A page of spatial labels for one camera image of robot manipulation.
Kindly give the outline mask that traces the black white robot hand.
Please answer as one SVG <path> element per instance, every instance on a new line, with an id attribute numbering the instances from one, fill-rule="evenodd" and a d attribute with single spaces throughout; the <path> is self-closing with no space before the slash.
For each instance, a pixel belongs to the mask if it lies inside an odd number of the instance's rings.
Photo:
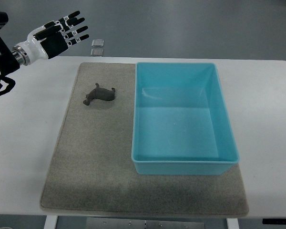
<path id="1" fill-rule="evenodd" d="M 83 34 L 88 27 L 83 26 L 75 29 L 84 22 L 85 18 L 77 18 L 80 11 L 75 11 L 56 21 L 50 21 L 33 31 L 27 40 L 16 44 L 12 54 L 19 65 L 30 65 L 39 59 L 52 59 L 64 51 L 89 38 Z"/>

